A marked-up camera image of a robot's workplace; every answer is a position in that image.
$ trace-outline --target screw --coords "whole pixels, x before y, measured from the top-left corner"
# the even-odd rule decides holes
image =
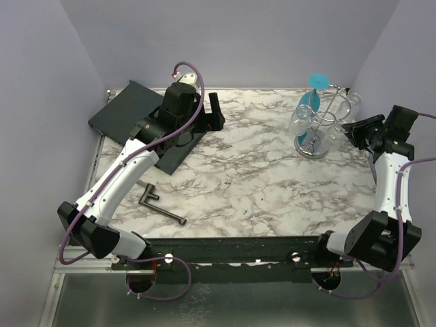
[[[293,262],[300,262],[301,255],[298,254],[298,252],[293,252],[293,254],[291,255],[291,258],[292,258]]]
[[[120,258],[119,258],[117,255],[113,255],[113,256],[110,258],[110,261],[111,261],[113,264],[118,264],[118,263],[120,262]]]

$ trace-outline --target marble tabletop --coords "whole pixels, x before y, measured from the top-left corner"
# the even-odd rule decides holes
[[[207,91],[218,92],[224,129],[207,133],[172,176],[152,167],[141,178],[156,186],[156,205],[188,223],[140,206],[144,188],[134,185],[112,226],[149,238],[318,235],[346,230],[372,210],[365,153],[347,143],[323,159],[305,159],[286,134],[306,89]],[[120,150],[104,140],[97,178]]]

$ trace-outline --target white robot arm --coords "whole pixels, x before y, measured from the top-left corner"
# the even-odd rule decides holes
[[[414,160],[414,146],[406,140],[417,118],[417,112],[394,106],[385,122],[384,116],[379,115],[343,125],[345,135],[354,146],[373,151],[377,189],[374,209],[348,233],[328,231],[322,235],[327,251],[392,271],[398,262],[399,251],[405,258],[419,242],[422,231],[412,224],[408,204],[411,167],[406,166],[401,171]],[[400,228],[403,230],[402,244],[399,242]]]
[[[131,138],[108,171],[74,204],[64,202],[58,208],[64,228],[67,231],[70,229],[72,238],[96,258],[113,253],[136,259],[145,250],[146,241],[141,236],[108,225],[121,200],[135,182],[155,165],[168,149],[177,145],[180,134],[169,135],[186,124],[189,126],[184,129],[184,133],[204,133],[223,129],[225,119],[219,107],[217,94],[209,93],[212,112],[205,113],[201,105],[201,110],[197,114],[201,98],[198,94],[198,75],[195,72],[184,76],[176,73],[173,77],[178,82],[167,88],[162,105],[133,128]],[[156,139],[166,136],[168,137],[165,142],[156,142]],[[155,146],[147,151],[146,144]]]

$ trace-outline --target purple wall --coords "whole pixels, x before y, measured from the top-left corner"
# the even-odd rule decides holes
[[[57,0],[0,4],[0,325],[37,326],[106,92]]]
[[[393,104],[436,114],[436,1],[401,0],[353,86],[363,96],[361,118]],[[411,131],[416,158],[436,156],[436,121],[419,118]],[[422,240],[413,251],[422,296],[436,322],[436,162],[411,169],[410,209]]]
[[[213,87],[350,86],[398,0],[61,0],[108,88],[171,83],[198,66]]]

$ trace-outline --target metal stand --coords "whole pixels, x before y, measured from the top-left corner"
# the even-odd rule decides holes
[[[328,153],[328,150],[324,149],[321,145],[321,141],[325,133],[323,131],[320,131],[319,129],[321,126],[328,127],[334,125],[338,120],[340,120],[333,113],[330,112],[334,100],[337,97],[342,97],[348,103],[349,110],[344,117],[341,117],[341,119],[347,118],[351,112],[351,105],[348,102],[347,98],[339,94],[339,91],[342,88],[338,87],[337,85],[330,85],[330,87],[334,87],[336,91],[334,93],[328,91],[320,93],[320,95],[332,96],[332,99],[330,100],[327,109],[319,112],[314,112],[312,110],[310,128],[307,129],[305,137],[302,140],[300,140],[300,137],[295,137],[294,140],[294,146],[297,152],[307,159],[321,159],[325,157]]]

